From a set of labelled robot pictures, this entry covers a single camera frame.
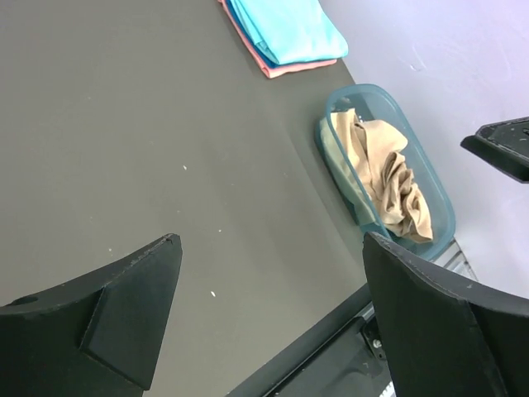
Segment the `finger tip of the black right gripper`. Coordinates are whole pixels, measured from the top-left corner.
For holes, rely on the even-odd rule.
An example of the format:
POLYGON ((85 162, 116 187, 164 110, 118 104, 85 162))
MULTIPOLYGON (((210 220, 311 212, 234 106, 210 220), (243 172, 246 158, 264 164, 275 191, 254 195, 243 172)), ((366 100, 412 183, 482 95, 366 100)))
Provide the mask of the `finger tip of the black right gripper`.
POLYGON ((519 183, 528 182, 528 117, 483 125, 460 146, 519 183))

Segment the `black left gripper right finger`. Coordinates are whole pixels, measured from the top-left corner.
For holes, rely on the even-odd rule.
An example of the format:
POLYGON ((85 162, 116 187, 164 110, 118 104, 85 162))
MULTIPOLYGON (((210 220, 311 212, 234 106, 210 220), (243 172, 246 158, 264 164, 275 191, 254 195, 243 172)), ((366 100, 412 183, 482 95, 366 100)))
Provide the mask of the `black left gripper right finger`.
POLYGON ((526 396, 528 300, 365 234, 363 262, 398 396, 526 396))

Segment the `beige t shirt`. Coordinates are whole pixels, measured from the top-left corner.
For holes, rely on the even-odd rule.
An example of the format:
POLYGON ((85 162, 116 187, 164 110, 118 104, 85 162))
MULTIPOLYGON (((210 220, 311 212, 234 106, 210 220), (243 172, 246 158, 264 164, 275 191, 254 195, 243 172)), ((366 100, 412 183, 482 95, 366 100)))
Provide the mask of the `beige t shirt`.
POLYGON ((325 160, 360 223, 379 215, 387 230, 416 243, 434 237, 431 214, 403 150, 407 138, 383 120, 361 121, 354 108, 319 122, 325 160))

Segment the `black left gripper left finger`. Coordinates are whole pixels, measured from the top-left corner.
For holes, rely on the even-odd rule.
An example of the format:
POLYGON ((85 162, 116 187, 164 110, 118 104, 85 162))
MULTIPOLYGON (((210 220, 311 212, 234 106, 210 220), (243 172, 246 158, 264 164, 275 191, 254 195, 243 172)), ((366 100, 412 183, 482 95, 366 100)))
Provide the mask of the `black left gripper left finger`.
POLYGON ((1 308, 3 396, 142 396, 152 386, 183 249, 168 234, 1 308))

